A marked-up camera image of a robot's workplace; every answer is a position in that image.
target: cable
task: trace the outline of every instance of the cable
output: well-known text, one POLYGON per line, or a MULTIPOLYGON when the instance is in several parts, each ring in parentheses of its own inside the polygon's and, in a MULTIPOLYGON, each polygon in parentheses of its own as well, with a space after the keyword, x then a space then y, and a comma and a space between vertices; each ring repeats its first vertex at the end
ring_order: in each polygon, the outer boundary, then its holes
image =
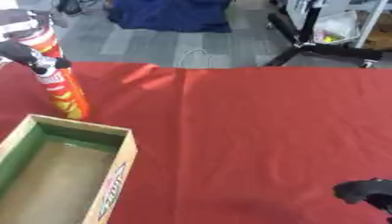
POLYGON ((183 62, 186 57, 195 52, 203 52, 208 57, 208 68, 213 68, 213 57, 203 48, 185 51, 182 58, 178 61, 177 67, 183 67, 183 62))

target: pringles can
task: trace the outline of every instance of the pringles can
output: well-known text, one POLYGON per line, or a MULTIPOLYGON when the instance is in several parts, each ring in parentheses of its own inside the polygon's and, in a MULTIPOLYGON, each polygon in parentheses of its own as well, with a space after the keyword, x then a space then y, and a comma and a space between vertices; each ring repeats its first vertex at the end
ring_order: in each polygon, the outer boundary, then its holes
MULTIPOLYGON (((54 29, 50 25, 18 41, 39 51, 44 56, 51 58, 64 57, 54 29)), ((81 86, 74 78, 71 68, 56 69, 50 67, 46 73, 36 73, 36 76, 45 87, 56 108, 60 109, 67 118, 83 120, 88 116, 88 102, 81 86)))

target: metal stand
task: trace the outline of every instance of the metal stand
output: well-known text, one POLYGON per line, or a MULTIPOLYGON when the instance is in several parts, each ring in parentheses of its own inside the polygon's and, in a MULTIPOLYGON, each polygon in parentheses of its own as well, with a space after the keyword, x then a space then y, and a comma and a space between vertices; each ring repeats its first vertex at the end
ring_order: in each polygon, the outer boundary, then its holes
POLYGON ((314 43, 312 40, 313 26, 316 24, 323 5, 319 0, 312 0, 309 2, 309 6, 310 9, 301 31, 298 31, 292 26, 288 26, 274 13, 268 15, 269 24, 267 25, 267 29, 277 28, 292 43, 292 47, 276 56, 265 66, 280 67, 297 54, 303 52, 360 59, 363 60, 362 65, 360 65, 363 68, 372 67, 375 62, 381 59, 382 51, 314 43))

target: cardboard box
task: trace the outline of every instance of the cardboard box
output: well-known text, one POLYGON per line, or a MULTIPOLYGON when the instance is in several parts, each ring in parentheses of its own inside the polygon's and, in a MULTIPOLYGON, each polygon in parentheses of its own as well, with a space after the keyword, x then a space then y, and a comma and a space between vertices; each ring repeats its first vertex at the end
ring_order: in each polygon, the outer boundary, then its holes
POLYGON ((0 223, 107 223, 136 154, 129 129, 28 115, 0 143, 0 223))

